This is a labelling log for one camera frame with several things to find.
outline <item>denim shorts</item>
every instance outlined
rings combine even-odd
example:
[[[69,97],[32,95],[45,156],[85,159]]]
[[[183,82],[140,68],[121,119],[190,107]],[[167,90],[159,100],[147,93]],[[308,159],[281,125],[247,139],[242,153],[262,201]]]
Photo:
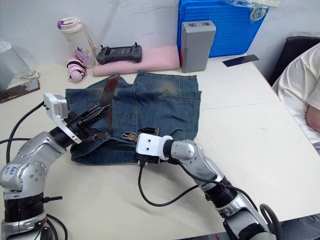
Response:
[[[68,109],[82,114],[100,105],[108,79],[85,89],[66,89]],[[121,136],[124,132],[138,133],[142,128],[159,128],[161,137],[193,140],[198,132],[200,99],[195,75],[140,71],[133,84],[119,77],[112,101],[111,134],[104,119],[100,120],[92,128],[104,132],[104,138],[72,146],[71,159],[91,165],[135,163],[136,144]]]

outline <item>person's arm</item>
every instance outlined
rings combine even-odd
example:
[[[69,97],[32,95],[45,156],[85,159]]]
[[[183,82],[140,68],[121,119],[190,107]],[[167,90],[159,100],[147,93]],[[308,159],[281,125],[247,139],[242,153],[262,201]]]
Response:
[[[310,105],[306,112],[306,122],[311,128],[320,133],[320,110]]]

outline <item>blue storage box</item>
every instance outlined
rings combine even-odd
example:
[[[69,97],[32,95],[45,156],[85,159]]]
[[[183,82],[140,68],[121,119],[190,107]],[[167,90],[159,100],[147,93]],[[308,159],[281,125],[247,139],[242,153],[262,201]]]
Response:
[[[216,26],[209,57],[244,54],[265,18],[252,21],[250,14],[251,8],[233,6],[220,0],[180,0],[177,33],[179,54],[182,23],[206,20],[211,20]]]

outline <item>white table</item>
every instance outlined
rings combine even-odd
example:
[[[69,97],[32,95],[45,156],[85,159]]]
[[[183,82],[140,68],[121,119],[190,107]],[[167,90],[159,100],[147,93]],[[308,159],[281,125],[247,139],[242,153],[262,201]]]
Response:
[[[320,213],[317,191],[320,158],[294,119],[252,63],[226,67],[234,56],[210,58],[197,72],[202,92],[196,141],[236,187],[244,189],[258,206],[268,204],[280,221]],[[8,138],[15,123],[40,103],[42,93],[65,94],[65,88],[85,88],[105,76],[67,81],[62,64],[38,67],[39,91],[0,104],[0,138]],[[191,75],[180,70],[157,73]],[[132,83],[136,74],[123,74]],[[55,125],[44,110],[29,116],[15,137],[33,137]],[[22,142],[13,142],[13,158]],[[5,164],[0,146],[0,167]],[[138,189],[137,165],[89,166],[72,162],[68,151],[52,165],[45,196],[63,200],[45,204],[61,219],[69,239],[178,239],[223,232],[223,220],[214,205],[195,189],[167,207],[148,205]],[[147,197],[164,203],[194,182],[178,166],[149,164],[142,187]],[[1,218],[3,199],[1,193]]]

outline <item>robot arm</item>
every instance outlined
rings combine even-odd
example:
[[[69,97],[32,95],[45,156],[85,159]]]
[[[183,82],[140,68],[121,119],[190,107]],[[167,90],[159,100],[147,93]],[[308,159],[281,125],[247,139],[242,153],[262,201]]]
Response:
[[[95,106],[79,116],[68,112],[62,96],[51,93],[44,94],[44,106],[58,127],[23,144],[16,157],[0,171],[5,207],[1,223],[3,240],[43,227],[47,219],[43,203],[56,200],[43,195],[49,168],[72,143],[81,143],[88,137],[97,139],[90,126],[110,109],[109,105]]]
[[[223,226],[231,240],[276,239],[250,201],[241,192],[225,187],[232,185],[211,159],[204,155],[199,144],[188,139],[174,141],[170,136],[159,137],[141,133],[136,152],[159,156],[162,160],[176,159],[178,164],[193,176],[206,199],[213,202],[218,213],[224,218]]]

